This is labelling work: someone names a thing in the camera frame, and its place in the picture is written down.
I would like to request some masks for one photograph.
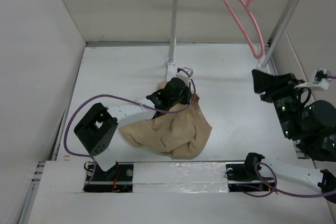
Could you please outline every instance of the brown cloth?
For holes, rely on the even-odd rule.
[[[193,105],[183,112],[137,121],[121,127],[120,131],[136,147],[145,146],[172,158],[196,157],[205,147],[212,129],[201,112],[199,99],[197,96]],[[177,104],[170,111],[185,106]]]

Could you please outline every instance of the clear plastic tape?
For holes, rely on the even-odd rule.
[[[224,162],[135,163],[135,193],[227,193]]]

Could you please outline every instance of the metal rod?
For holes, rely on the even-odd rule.
[[[276,36],[274,37],[274,40],[272,41],[272,44],[271,44],[271,46],[270,46],[270,48],[269,48],[269,50],[266,54],[266,57],[265,57],[264,61],[260,65],[261,68],[266,68],[267,67],[267,63],[268,63],[269,59],[271,58],[275,47],[278,45],[279,40],[280,40],[282,34],[284,33],[285,28],[288,25],[288,23],[290,21],[290,18],[292,17],[292,15],[295,11],[295,8],[299,4],[299,2],[300,2],[300,0],[294,0],[292,5],[290,6],[290,8],[288,10],[288,13],[286,14],[281,26],[279,27],[279,30],[277,31]]]
[[[168,53],[168,64],[175,63],[174,60],[174,49],[175,49],[175,35],[176,35],[176,14],[177,14],[177,0],[173,0],[172,7],[172,21],[170,28],[170,44],[169,44],[169,53]]]

